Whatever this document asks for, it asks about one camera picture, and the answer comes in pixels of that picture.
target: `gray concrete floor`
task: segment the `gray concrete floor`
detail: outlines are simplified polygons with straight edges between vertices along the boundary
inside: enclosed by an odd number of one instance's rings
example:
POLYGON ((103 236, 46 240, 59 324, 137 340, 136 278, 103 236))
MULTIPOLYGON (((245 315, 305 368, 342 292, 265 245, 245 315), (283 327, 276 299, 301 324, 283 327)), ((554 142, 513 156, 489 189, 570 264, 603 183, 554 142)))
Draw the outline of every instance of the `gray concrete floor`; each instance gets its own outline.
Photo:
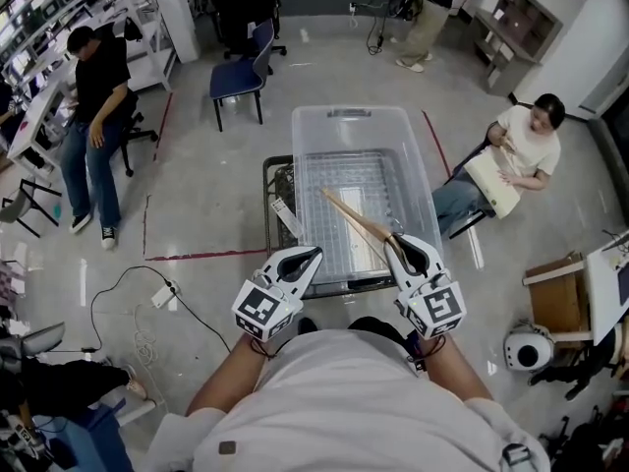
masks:
MULTIPOLYGON (((348 26, 345 18, 339 23, 348 26)), ((395 48, 388 42, 381 54, 367 53, 362 31, 368 23, 361 22, 360 34, 342 37, 340 32, 326 36, 321 21, 286 22, 280 42, 289 53, 272 56, 275 75, 262 91, 262 126, 253 97, 247 95, 226 100, 225 131, 217 131, 207 91, 212 66, 222 59, 220 52, 177 66, 159 148, 149 141, 130 146, 136 169, 133 179, 124 175, 120 155, 112 159, 125 216, 115 252, 101 250, 97 222, 80 236, 68 234, 71 210, 65 196, 60 228, 29 212, 28 220, 42 231, 40 240, 19 225, 2 226, 4 259, 11 258, 18 243, 28 245, 27 294, 17 306, 22 320, 32 329, 65 321, 63 349, 95 345, 89 322, 92 297, 113 285, 128 266, 148 264, 174 278, 187 304, 233 344, 239 331, 233 325, 231 304, 243 280, 263 264, 265 254, 210 255, 264 249, 262 162, 272 155, 291 153, 291 113, 299 106, 404 108, 430 187, 442 184, 446 173, 422 111, 428 114, 453 165, 483 138, 486 126, 510 103, 480 88, 483 65, 452 46, 456 30, 442 38, 426 71, 416 75, 395 65, 395 48), (190 254, 201 256, 178 260, 190 254)), ((145 127, 159 129, 168 97, 160 88, 142 94, 145 127)), ((575 423, 584 421, 595 403, 606 405, 613 387, 603 373, 568 405, 563 399, 567 385, 528 387, 528 377, 507 371, 502 360, 505 334, 517 320, 531 315, 529 294, 521 284, 524 270, 571 250, 591 250, 605 241, 603 228, 622 226, 607 171, 586 126, 566 121, 559 137, 563 154, 548 190, 525 195, 504 220, 480 223, 476 256, 471 237, 444 242, 445 262, 459 280, 469 310, 456 340, 495 398, 534 435, 551 431, 564 414, 575 416, 575 423)), ((0 193, 15 190, 19 174, 15 168, 3 174, 0 193)), ((65 191, 61 182, 56 187, 65 191)), ((42 202, 53 206, 44 197, 42 202)), ((181 413, 226 352, 220 340, 181 307, 175 312, 149 307, 150 297, 161 284, 148 270, 132 272, 96 301, 95 323, 104 342, 101 353, 114 363, 136 365, 149 392, 157 399, 163 395, 169 409, 181 413), (140 327, 155 336, 154 362, 148 367, 151 376, 135 353, 136 307, 140 327)), ((408 332, 410 324, 397 314, 394 297, 395 290, 389 289, 311 301, 305 312, 321 326, 343 327, 369 314, 408 332)), ((50 353, 47 357, 62 362, 80 355, 50 353)), ((162 415, 158 408, 125 429, 132 449, 142 453, 162 415)))

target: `black shoe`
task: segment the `black shoe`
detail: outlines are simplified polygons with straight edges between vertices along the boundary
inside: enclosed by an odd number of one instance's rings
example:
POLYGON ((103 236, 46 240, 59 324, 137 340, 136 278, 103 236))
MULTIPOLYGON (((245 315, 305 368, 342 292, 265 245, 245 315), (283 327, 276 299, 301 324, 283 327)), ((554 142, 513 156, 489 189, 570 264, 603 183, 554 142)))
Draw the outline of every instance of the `black shoe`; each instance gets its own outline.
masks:
POLYGON ((589 385, 589 383, 577 383, 574 388, 566 393, 566 400, 568 402, 572 402, 575 398, 577 398, 577 395, 581 393, 584 389, 586 389, 589 385))
POLYGON ((303 335, 309 332, 317 332, 317 331, 318 331, 318 327, 316 326, 315 322, 313 322, 308 317, 303 317, 302 319, 299 320, 299 323, 297 324, 298 335, 303 335))
POLYGON ((76 216, 72 221, 72 225, 70 226, 71 234, 77 234, 81 229, 83 229, 86 225, 89 224, 91 220, 91 213, 86 213, 85 215, 76 216))
POLYGON ((116 229, 114 227, 102 227, 102 248, 112 250, 116 246, 116 229))

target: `white shelving unit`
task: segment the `white shelving unit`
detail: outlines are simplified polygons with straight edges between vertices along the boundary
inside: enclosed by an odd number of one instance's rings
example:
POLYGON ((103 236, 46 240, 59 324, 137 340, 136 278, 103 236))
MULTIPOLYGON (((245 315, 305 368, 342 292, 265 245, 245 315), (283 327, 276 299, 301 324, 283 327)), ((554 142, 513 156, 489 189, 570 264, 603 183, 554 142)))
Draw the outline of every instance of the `white shelving unit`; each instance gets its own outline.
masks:
MULTIPOLYGON (((10 22, 14 22, 17 16, 29 8, 27 3, 21 10, 11 17, 10 22)), ((31 47, 38 37, 41 37, 48 30, 58 24, 59 20, 71 14, 77 14, 78 10, 85 5, 86 0, 72 0, 61 8, 55 15, 46 21, 44 25, 39 27, 33 34, 17 46, 11 58, 5 63, 5 69, 2 72, 5 79, 9 79, 9 72, 13 61, 24 51, 28 51, 31 58, 35 60, 35 67, 40 71, 46 70, 55 61, 63 60, 65 54, 65 45, 56 49, 58 55, 50 54, 50 50, 37 54, 31 47)), ((166 90, 170 90, 168 78, 172 71, 173 65, 177 59, 176 51, 170 42, 168 34, 165 32, 165 26, 156 0, 101 0, 102 5, 91 6, 90 12, 92 17, 84 22, 85 25, 92 28, 98 28, 106 24, 114 23, 115 25, 124 23, 126 19, 131 19, 140 30, 143 37, 139 41, 127 42, 127 58, 131 79, 129 87, 133 90, 145 89, 157 84, 162 84, 166 90), (140 19, 138 8, 143 8, 143 15, 146 17, 146 8, 149 14, 153 14, 154 19, 143 23, 140 19)))

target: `cardboard box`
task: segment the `cardboard box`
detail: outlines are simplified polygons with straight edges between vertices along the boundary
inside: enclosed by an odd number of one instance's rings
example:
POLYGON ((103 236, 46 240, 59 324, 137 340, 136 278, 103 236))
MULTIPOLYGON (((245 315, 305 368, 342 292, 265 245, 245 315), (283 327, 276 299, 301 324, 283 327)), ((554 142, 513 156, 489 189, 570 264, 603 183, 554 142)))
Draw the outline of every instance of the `cardboard box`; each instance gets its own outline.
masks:
MULTIPOLYGON (((528 269, 526 276, 537 276, 583 260, 579 253, 528 269)), ((582 271, 529 285, 533 317, 537 325, 551 333, 590 330, 590 305, 582 271)))

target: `hair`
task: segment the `hair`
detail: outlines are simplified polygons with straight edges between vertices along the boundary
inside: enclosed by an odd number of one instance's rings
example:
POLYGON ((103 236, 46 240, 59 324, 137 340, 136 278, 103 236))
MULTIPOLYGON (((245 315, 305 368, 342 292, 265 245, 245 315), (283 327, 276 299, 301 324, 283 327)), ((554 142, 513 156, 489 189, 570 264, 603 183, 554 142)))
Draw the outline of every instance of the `hair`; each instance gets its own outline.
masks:
POLYGON ((78 27, 68 37, 68 52, 76 54, 82 47, 86 46, 90 40, 96 38, 96 33, 90 27, 78 27))
POLYGON ((535 102, 535 106, 548 114, 548 120, 555 130, 561 126, 566 117, 566 107, 554 94, 542 94, 535 102))

